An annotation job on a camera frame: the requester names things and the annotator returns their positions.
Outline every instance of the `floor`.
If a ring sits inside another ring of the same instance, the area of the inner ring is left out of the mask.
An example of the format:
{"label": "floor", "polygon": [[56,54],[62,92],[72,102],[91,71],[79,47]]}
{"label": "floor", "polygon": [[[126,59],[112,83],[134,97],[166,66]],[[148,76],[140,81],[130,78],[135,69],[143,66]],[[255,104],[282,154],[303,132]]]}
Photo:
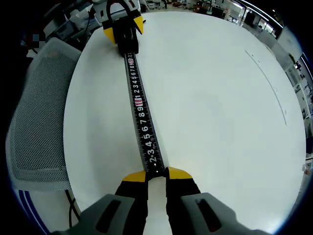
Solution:
{"label": "floor", "polygon": [[183,7],[175,7],[171,4],[167,4],[167,9],[165,9],[164,7],[164,4],[161,4],[161,8],[158,9],[158,8],[154,8],[154,9],[151,9],[150,11],[147,11],[148,12],[161,12],[161,11],[187,11],[187,12],[192,12],[192,9],[184,9]]}

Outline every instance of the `mesh chair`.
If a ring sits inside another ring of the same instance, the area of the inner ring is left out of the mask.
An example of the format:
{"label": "mesh chair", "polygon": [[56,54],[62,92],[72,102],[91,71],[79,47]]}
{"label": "mesh chair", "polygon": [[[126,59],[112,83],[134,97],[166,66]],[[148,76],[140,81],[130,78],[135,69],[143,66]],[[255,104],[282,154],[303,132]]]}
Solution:
{"label": "mesh chair", "polygon": [[9,177],[16,189],[70,189],[63,119],[67,91],[80,54],[53,38],[27,70],[5,143]]}

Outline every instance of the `blue stripe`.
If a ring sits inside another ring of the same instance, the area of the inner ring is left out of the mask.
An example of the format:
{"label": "blue stripe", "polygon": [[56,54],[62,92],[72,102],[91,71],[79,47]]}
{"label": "blue stripe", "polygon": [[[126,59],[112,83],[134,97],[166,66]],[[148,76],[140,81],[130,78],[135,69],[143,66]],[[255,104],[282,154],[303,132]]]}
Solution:
{"label": "blue stripe", "polygon": [[31,211],[33,212],[36,220],[38,221],[38,223],[40,224],[40,226],[42,227],[43,231],[45,232],[45,234],[49,234],[49,230],[47,229],[47,227],[45,226],[45,224],[43,223],[43,221],[41,220],[40,216],[38,215],[35,207],[34,207],[34,204],[30,198],[30,195],[29,195],[29,192],[28,191],[25,191],[25,197],[26,197],[26,200],[29,204],[29,207],[31,209]]}
{"label": "blue stripe", "polygon": [[19,196],[20,196],[20,200],[22,202],[22,205],[26,211],[26,214],[27,214],[28,218],[31,220],[33,216],[32,216],[32,213],[30,212],[30,210],[28,208],[26,201],[25,201],[24,193],[22,190],[19,190]]}

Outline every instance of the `measuring tape blade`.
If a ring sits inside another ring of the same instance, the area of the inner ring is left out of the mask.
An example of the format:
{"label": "measuring tape blade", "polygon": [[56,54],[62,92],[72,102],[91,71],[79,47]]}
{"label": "measuring tape blade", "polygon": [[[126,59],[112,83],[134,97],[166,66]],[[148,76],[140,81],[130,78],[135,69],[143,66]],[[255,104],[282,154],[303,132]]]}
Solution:
{"label": "measuring tape blade", "polygon": [[125,67],[142,164],[149,179],[163,176],[165,167],[134,53],[125,54]]}

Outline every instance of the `round white table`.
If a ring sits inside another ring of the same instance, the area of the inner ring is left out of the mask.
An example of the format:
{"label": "round white table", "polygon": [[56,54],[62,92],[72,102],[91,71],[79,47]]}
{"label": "round white table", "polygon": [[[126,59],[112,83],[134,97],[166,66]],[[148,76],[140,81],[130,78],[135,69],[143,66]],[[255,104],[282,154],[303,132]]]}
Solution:
{"label": "round white table", "polygon": [[[184,12],[143,16],[137,60],[165,163],[189,172],[240,223],[275,232],[296,200],[305,161],[301,110],[283,69],[257,38],[227,21]],[[102,29],[72,77],[64,148],[81,210],[143,169],[124,59]],[[145,233],[170,234],[167,216],[158,217],[164,181],[153,184]]]}

